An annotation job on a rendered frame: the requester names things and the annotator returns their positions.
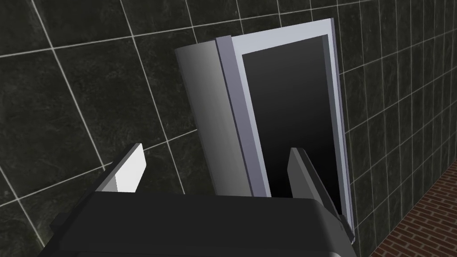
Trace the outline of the grey appliance with dark door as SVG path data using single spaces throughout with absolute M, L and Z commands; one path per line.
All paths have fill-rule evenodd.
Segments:
M 333 18 L 175 50 L 217 195 L 289 197 L 307 154 L 354 231 Z

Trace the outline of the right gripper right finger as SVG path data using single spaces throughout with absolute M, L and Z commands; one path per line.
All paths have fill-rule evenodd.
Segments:
M 287 172 L 293 198 L 313 199 L 339 216 L 328 192 L 303 148 L 291 148 Z

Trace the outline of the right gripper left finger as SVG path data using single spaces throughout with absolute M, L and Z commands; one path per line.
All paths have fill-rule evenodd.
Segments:
M 145 168 L 142 144 L 130 144 L 96 180 L 95 191 L 135 192 Z

